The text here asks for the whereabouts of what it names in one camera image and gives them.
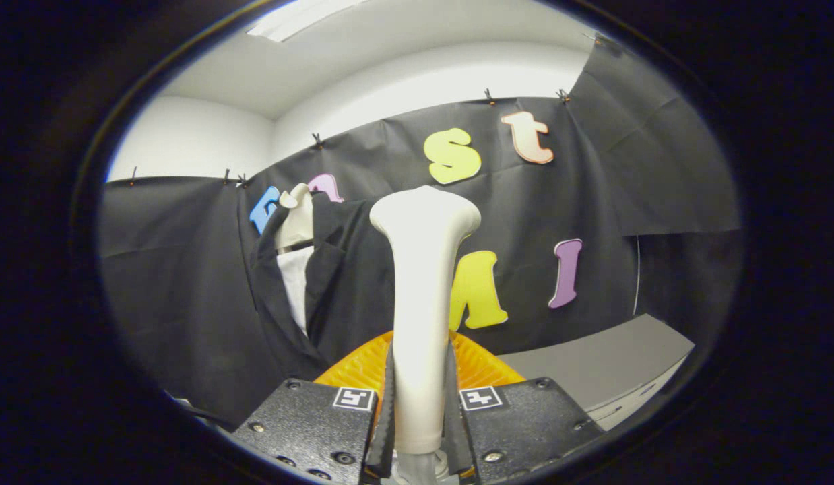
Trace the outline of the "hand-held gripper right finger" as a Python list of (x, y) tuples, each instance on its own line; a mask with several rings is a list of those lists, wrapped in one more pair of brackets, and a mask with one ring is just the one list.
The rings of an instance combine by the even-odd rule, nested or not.
[(456, 332), (447, 349), (447, 465), (500, 484), (564, 463), (604, 430), (549, 377), (526, 379)]

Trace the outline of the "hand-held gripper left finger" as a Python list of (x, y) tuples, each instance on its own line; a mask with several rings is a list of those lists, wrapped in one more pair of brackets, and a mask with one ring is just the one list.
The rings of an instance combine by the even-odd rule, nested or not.
[(333, 482), (391, 476), (392, 337), (371, 339), (314, 381), (284, 381), (233, 436), (269, 460)]

